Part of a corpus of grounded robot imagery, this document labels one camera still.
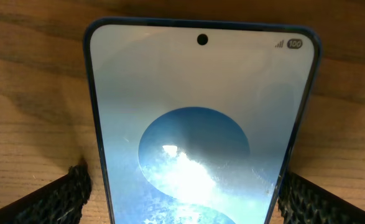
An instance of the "phone screen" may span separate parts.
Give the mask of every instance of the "phone screen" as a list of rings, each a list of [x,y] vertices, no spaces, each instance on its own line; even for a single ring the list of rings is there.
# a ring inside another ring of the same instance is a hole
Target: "phone screen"
[[[98,27],[90,84],[114,222],[264,223],[315,51],[294,32]]]

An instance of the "wood grain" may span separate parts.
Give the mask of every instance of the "wood grain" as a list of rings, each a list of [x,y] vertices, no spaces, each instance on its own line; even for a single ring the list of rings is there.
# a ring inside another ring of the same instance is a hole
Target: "wood grain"
[[[81,40],[102,16],[300,24],[323,61],[291,161],[365,210],[365,0],[0,1],[0,208],[84,155],[94,182],[81,223],[109,223]],[[272,223],[281,223],[274,212]]]

